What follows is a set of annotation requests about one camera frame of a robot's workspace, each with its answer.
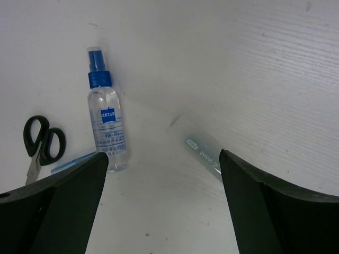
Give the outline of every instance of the blue pen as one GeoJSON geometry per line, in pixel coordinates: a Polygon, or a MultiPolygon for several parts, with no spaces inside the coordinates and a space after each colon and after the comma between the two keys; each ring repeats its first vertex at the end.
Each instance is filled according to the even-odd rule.
{"type": "Polygon", "coordinates": [[[61,165],[61,166],[59,166],[59,167],[56,167],[56,168],[54,168],[54,169],[51,170],[51,174],[53,175],[53,174],[55,174],[55,173],[58,173],[58,172],[60,172],[60,171],[63,171],[63,170],[65,170],[65,169],[67,169],[67,168],[69,168],[69,167],[71,167],[71,166],[77,164],[78,162],[80,162],[80,161],[82,161],[82,160],[84,160],[84,159],[87,159],[88,157],[90,157],[91,155],[93,155],[93,154],[95,154],[95,153],[96,153],[96,152],[91,152],[91,153],[89,153],[89,154],[87,154],[87,155],[81,156],[81,157],[79,157],[79,158],[77,158],[77,159],[75,159],[75,160],[71,160],[71,161],[69,161],[69,162],[67,162],[67,163],[65,163],[65,164],[63,164],[63,165],[61,165]]]}

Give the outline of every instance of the blue spray cap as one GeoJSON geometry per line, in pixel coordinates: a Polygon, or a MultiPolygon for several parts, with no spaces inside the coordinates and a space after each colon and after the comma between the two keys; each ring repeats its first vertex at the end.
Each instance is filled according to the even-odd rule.
{"type": "Polygon", "coordinates": [[[87,49],[90,58],[90,70],[103,71],[106,70],[104,57],[100,47],[90,47],[87,49]]]}
{"type": "Polygon", "coordinates": [[[90,60],[90,72],[88,79],[90,88],[112,86],[110,72],[106,70],[103,53],[100,47],[87,49],[90,60]]]}

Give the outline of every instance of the white table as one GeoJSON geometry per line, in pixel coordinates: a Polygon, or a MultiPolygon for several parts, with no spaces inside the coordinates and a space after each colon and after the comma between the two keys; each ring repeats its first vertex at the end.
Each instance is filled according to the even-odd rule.
{"type": "Polygon", "coordinates": [[[119,88],[131,161],[108,174],[87,253],[238,253],[221,183],[168,138],[178,114],[287,181],[339,195],[339,2],[4,0],[0,193],[25,183],[43,114],[62,159],[94,150],[86,48],[119,88]]]}

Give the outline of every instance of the zeiss logo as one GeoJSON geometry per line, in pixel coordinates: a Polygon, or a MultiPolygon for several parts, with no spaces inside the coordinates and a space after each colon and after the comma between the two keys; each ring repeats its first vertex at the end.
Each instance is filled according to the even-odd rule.
{"type": "Polygon", "coordinates": [[[101,110],[102,123],[115,122],[115,112],[113,108],[107,110],[101,110]]]}

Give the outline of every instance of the black scissor handle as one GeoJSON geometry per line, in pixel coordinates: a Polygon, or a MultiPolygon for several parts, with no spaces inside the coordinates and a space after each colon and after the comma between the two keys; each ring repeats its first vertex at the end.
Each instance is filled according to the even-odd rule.
{"type": "Polygon", "coordinates": [[[45,166],[56,162],[64,155],[65,150],[66,150],[66,137],[64,132],[59,128],[49,129],[46,132],[45,137],[42,139],[42,145],[40,149],[40,165],[45,166]],[[54,134],[59,139],[59,152],[55,157],[53,157],[50,154],[50,148],[54,134]]]}
{"type": "Polygon", "coordinates": [[[25,127],[23,129],[23,142],[25,143],[27,153],[30,157],[34,156],[34,154],[37,152],[39,143],[44,138],[44,135],[46,134],[48,129],[49,129],[49,122],[47,118],[42,115],[35,115],[27,120],[25,127]],[[33,142],[31,128],[35,120],[38,120],[41,126],[40,126],[40,131],[37,136],[37,139],[35,142],[33,142]]]}

